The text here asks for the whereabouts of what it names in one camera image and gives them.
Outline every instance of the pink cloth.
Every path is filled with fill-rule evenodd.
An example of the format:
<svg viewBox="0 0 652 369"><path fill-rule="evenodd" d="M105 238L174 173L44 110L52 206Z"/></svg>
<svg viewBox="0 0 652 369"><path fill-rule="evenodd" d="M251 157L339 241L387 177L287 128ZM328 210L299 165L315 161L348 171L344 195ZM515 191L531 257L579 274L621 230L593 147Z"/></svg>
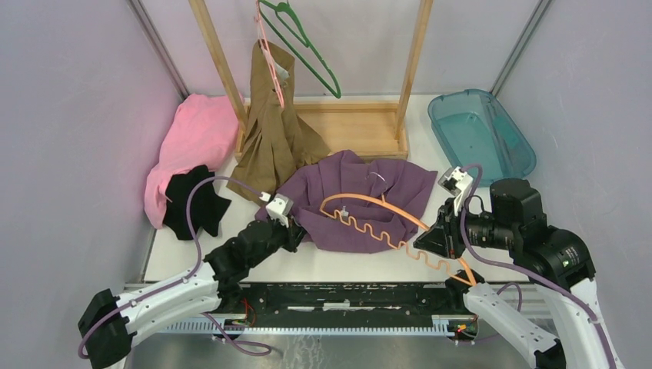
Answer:
<svg viewBox="0 0 652 369"><path fill-rule="evenodd" d="M158 164L147 176L145 213L151 225L163 227L170 178L199 165L217 171L233 151L237 135L238 119L228 97L190 95L179 105L161 145Z"/></svg>

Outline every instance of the wooden frame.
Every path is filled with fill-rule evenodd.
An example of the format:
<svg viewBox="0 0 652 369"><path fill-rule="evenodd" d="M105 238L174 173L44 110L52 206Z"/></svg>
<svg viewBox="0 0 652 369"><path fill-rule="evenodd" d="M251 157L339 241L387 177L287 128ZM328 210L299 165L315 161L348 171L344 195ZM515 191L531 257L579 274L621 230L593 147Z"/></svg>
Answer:
<svg viewBox="0 0 652 369"><path fill-rule="evenodd" d="M377 158L408 158L405 112L408 109L433 1L421 0L419 5L399 101L294 103L299 116L321 135L333 152L350 149L365 161ZM245 144L247 109L238 94L205 0L189 0L189 2L239 121L240 131L235 147L235 157L239 159Z"/></svg>

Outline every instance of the brown dress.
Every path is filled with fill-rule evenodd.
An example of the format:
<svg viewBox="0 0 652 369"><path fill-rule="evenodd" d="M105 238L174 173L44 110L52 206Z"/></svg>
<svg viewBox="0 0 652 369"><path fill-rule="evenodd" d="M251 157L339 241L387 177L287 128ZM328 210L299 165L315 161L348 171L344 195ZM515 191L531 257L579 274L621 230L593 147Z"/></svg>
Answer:
<svg viewBox="0 0 652 369"><path fill-rule="evenodd" d="M320 161L330 150L294 109L294 57L274 44L269 47L274 60L290 73L281 82L285 109L281 109L267 62L256 42L251 56L251 107L244 150L231 176L257 190L274 193L297 169ZM227 187L259 202L255 194L235 183L229 182Z"/></svg>

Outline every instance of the white tabletop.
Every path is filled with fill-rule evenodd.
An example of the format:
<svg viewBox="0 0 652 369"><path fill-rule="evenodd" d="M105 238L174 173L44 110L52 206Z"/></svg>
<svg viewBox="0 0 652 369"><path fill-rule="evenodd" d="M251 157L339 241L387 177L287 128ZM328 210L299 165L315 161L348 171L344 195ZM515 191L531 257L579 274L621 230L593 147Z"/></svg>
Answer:
<svg viewBox="0 0 652 369"><path fill-rule="evenodd" d="M407 141L410 148L409 161L430 171L443 174L451 164L446 159L441 146L431 130L427 115L428 103L433 95L414 95L410 97L407 107L405 124ZM218 172L219 175L231 175L236 161L233 157ZM258 206L239 197L225 187L225 183L215 182L215 191L223 198L233 202L221 222L221 234L213 238L206 232L201 232L199 241L203 254L234 237L249 221L254 219ZM485 207L489 208L487 188L480 188L478 194L483 198ZM435 185L426 211L421 220L433 224L437 220L437 210L450 195ZM474 201L471 210L480 209ZM476 248L480 255L492 260L511 262L506 251ZM160 281L181 272L193 265L196 260L195 246L192 241L179 241L169 228L156 232L147 270L146 281ZM488 281L526 281L521 274L502 268L484 265L468 253L464 254L468 264ZM456 261L450 261L451 270L460 269ZM256 268L252 269L244 281L250 282L442 282L448 278L444 270L436 271L427 267L424 262L409 258L404 251L388 249L377 254L351 254L322 251L312 242L304 242L297 253L280 250L270 256Z"/></svg>

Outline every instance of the purple cloth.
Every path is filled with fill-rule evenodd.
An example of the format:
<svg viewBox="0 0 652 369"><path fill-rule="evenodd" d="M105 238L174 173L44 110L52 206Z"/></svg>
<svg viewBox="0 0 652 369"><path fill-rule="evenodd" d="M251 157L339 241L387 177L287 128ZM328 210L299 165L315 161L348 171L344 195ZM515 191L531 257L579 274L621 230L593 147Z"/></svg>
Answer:
<svg viewBox="0 0 652 369"><path fill-rule="evenodd" d="M291 214L303 226L318 248L327 251L374 253L391 250L385 241L377 241L362 234L353 226L332 220L319 211L319 205L328 196L350 192L380 198L420 218L425 211L436 171L405 160L378 159L365 164L353 151L340 151L315 165L300 168L277 191L294 202ZM329 201L325 210L346 206L349 215L358 220L358 226L369 223L374 233L386 231L392 244L407 241L417 233L417 225L379 205L351 198ZM267 216L264 208L256 214L259 220Z"/></svg>

